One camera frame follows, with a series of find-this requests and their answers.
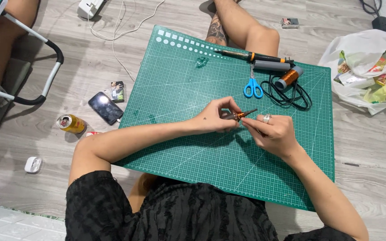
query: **black shirt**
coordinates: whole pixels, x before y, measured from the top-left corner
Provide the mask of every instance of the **black shirt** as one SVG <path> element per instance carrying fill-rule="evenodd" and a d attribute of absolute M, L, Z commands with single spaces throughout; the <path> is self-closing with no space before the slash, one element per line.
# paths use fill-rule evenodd
<path fill-rule="evenodd" d="M 139 212 L 110 172 L 95 171 L 67 190 L 66 241 L 277 241 L 265 202 L 223 192 L 206 183 L 158 178 Z M 324 227 L 286 241 L 355 241 Z"/>

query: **wooden floor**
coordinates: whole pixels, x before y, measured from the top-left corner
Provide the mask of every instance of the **wooden floor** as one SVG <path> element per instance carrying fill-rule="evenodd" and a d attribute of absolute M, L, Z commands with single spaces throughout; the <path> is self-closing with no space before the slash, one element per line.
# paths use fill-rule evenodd
<path fill-rule="evenodd" d="M 136 28 L 153 13 L 159 0 L 126 0 L 119 32 Z M 115 52 L 136 76 L 154 25 L 205 38 L 211 20 L 199 6 L 203 0 L 166 0 L 156 15 L 141 28 L 115 42 Z M 34 29 L 55 42 L 65 55 L 47 101 L 40 107 L 16 104 L 0 128 L 0 205 L 64 217 L 65 192 L 72 152 L 78 141 L 56 127 L 55 120 L 72 113 L 86 120 L 88 130 L 108 131 L 108 126 L 88 106 L 98 91 L 111 81 L 132 81 L 115 60 L 111 42 L 94 37 L 88 22 L 77 17 L 77 0 L 42 0 Z M 372 16 L 356 0 L 243 0 L 240 5 L 262 24 L 281 35 L 279 56 L 317 64 L 327 45 L 337 36 L 371 29 Z M 100 12 L 96 31 L 112 36 L 121 0 L 108 1 Z M 282 17 L 296 17 L 299 29 L 283 30 Z M 20 96 L 35 98 L 54 65 L 54 52 L 33 37 L 25 37 L 14 55 L 33 61 L 33 71 Z M 386 110 L 370 116 L 364 109 L 333 98 L 336 184 L 355 205 L 370 232 L 371 240 L 386 240 Z M 26 174 L 30 156 L 44 159 L 41 171 Z M 126 193 L 139 172 L 113 167 Z M 267 210 L 280 239 L 288 233 L 322 227 L 316 213 L 268 203 Z"/>

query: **phone screen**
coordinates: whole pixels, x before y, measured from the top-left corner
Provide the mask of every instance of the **phone screen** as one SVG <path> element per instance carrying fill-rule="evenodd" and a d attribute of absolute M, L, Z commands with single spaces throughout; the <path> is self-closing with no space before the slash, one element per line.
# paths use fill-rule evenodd
<path fill-rule="evenodd" d="M 93 96 L 89 105 L 110 125 L 123 116 L 123 111 L 102 92 Z"/>

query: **metal frame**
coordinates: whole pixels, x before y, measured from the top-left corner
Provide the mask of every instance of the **metal frame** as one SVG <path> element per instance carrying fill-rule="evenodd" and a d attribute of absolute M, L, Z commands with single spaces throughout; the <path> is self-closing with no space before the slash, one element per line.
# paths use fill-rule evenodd
<path fill-rule="evenodd" d="M 63 64 L 63 54 L 62 54 L 62 51 L 52 41 L 46 39 L 45 37 L 43 37 L 40 34 L 38 34 L 37 32 L 35 32 L 34 30 L 30 29 L 28 26 L 22 24 L 19 20 L 15 19 L 13 16 L 8 14 L 7 12 L 3 11 L 2 16 L 6 17 L 11 22 L 17 24 L 18 26 L 20 26 L 24 30 L 28 31 L 29 34 L 34 35 L 35 37 L 37 37 L 38 39 L 43 41 L 47 46 L 51 47 L 56 52 L 57 59 L 56 59 L 55 66 L 53 67 L 53 69 L 50 72 L 50 75 L 47 78 L 46 84 L 44 86 L 44 89 L 43 89 L 41 95 L 38 96 L 36 99 L 34 99 L 34 100 L 27 100 L 27 99 L 24 99 L 24 98 L 21 98 L 21 97 L 18 97 L 18 96 L 9 95 L 9 94 L 1 92 L 1 91 L 0 91 L 0 96 L 6 98 L 8 100 L 12 100 L 13 102 L 16 102 L 16 103 L 19 103 L 19 104 L 22 104 L 22 105 L 27 105 L 27 106 L 34 106 L 34 105 L 42 104 L 42 103 L 44 103 L 44 101 L 46 101 L 46 96 L 47 96 L 47 93 L 48 93 L 48 91 L 50 89 L 51 83 L 53 82 L 53 79 L 55 78 L 55 75 L 56 75 L 57 71 L 59 70 L 59 68 Z"/>

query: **hand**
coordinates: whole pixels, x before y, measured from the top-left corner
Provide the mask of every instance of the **hand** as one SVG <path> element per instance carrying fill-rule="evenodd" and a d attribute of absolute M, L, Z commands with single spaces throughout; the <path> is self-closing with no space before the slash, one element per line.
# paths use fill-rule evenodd
<path fill-rule="evenodd" d="M 221 109 L 229 109 L 230 112 L 241 112 L 241 109 L 233 100 L 233 97 L 228 96 L 218 100 L 213 100 L 194 118 L 187 120 L 195 130 L 195 134 L 209 133 L 213 131 L 224 132 L 230 129 L 238 128 L 239 123 L 235 120 L 223 120 L 222 116 L 227 112 Z"/>
<path fill-rule="evenodd" d="M 291 161 L 291 157 L 303 148 L 294 135 L 293 120 L 290 116 L 272 115 L 269 122 L 263 123 L 263 115 L 257 120 L 242 118 L 242 124 L 249 130 L 257 146 L 279 156 L 282 160 Z"/>

